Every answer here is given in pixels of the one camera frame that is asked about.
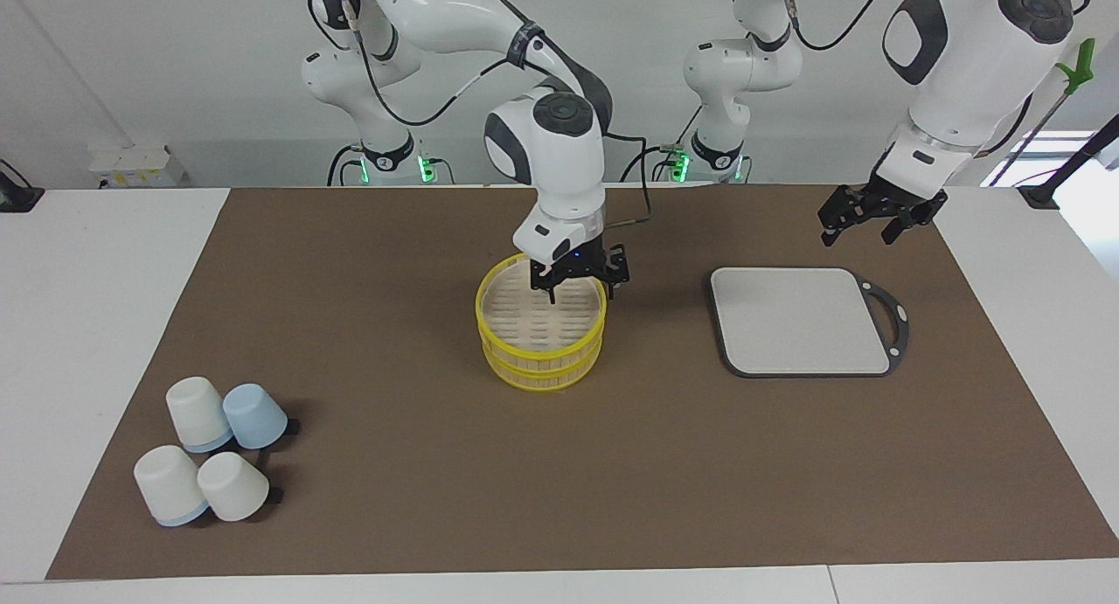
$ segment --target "table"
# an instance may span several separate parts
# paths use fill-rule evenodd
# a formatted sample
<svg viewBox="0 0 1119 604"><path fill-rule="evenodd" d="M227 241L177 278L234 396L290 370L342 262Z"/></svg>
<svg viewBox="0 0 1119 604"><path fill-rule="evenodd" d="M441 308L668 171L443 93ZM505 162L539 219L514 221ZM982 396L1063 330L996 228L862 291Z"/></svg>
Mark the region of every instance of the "table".
<svg viewBox="0 0 1119 604"><path fill-rule="evenodd" d="M41 581L227 190L53 192L0 242L0 581ZM959 189L938 225L1081 476L1119 530L1119 285L1059 214ZM36 433L50 427L49 436ZM978 565L7 585L0 602L1113 602L1119 559Z"/></svg>

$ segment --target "white wall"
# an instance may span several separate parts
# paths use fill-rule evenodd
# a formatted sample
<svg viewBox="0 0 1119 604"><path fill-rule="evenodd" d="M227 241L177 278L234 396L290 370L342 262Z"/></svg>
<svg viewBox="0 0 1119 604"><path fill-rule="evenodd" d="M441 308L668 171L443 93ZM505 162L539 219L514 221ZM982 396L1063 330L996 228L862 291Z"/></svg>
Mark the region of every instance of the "white wall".
<svg viewBox="0 0 1119 604"><path fill-rule="evenodd" d="M356 135L346 114L319 105L300 82L301 58L325 44L304 0L22 2L31 19L19 16L15 0L0 0L0 154L41 185L92 185L83 173L85 147L112 143L116 134L65 78L62 63L44 54L35 22L129 138L171 145L197 186L319 185L333 150ZM513 2L612 87L613 130L659 142L679 134L697 103L681 77L687 49L742 35L730 0ZM817 41L830 38L862 2L800 0L805 30ZM809 54L805 77L791 89L752 95L747 151L756 159L756 182L866 177L911 95L880 47L899 2L880 0L844 46ZM1094 0L1078 25L1076 43L1088 34L1108 41L1119 26L1119 0ZM404 114L427 114L493 58L427 57L420 74L387 93ZM497 181L481 145L485 114L533 82L510 67L490 75L422 131L427 150L451 159L460 181ZM633 150L609 143L608 178ZM970 181L996 160L977 166Z"/></svg>

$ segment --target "green indicator light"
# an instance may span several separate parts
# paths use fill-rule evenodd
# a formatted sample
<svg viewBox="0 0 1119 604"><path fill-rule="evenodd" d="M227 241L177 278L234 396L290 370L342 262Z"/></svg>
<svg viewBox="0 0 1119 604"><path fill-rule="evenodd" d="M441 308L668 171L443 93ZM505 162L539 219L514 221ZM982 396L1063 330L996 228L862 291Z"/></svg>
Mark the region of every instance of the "green indicator light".
<svg viewBox="0 0 1119 604"><path fill-rule="evenodd" d="M417 159L420 161L420 179L422 179L424 185L435 182L435 170L431 169L431 161L423 157L419 157Z"/></svg>
<svg viewBox="0 0 1119 604"><path fill-rule="evenodd" d="M684 182L688 179L688 167L692 166L692 158L688 154L679 153L676 157L676 164L673 166L673 181Z"/></svg>

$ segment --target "blue cup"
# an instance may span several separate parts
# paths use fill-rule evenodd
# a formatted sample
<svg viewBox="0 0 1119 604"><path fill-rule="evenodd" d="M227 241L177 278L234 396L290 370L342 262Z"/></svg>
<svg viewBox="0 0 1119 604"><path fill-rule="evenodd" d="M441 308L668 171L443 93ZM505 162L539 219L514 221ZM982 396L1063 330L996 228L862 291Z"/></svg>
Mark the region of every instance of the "blue cup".
<svg viewBox="0 0 1119 604"><path fill-rule="evenodd" d="M288 414L256 384L236 386L225 396L222 409L242 449L264 449L288 430Z"/></svg>

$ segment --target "yellow basket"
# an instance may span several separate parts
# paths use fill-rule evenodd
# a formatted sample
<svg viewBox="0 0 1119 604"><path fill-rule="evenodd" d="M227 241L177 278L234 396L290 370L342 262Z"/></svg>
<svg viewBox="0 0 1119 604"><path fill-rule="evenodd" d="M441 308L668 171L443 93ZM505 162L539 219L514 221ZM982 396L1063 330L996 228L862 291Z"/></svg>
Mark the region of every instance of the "yellow basket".
<svg viewBox="0 0 1119 604"><path fill-rule="evenodd" d="M594 279L572 279L557 286L557 304L552 306L547 294L529 290L528 273L528 258L516 254L482 279L474 299L482 352L493 372L514 388L555 393L577 384L598 361L606 322L606 292ZM515 286L519 304L504 294L490 296L495 286ZM508 305L504 317L496 314L500 313L496 306L500 301ZM525 305L528 301L534 302L530 309ZM495 312L490 314L495 322L488 322L487 306ZM534 314L540 320L534 321ZM520 330L519 336L511 334L515 330ZM551 348L576 336L576 341Z"/></svg>

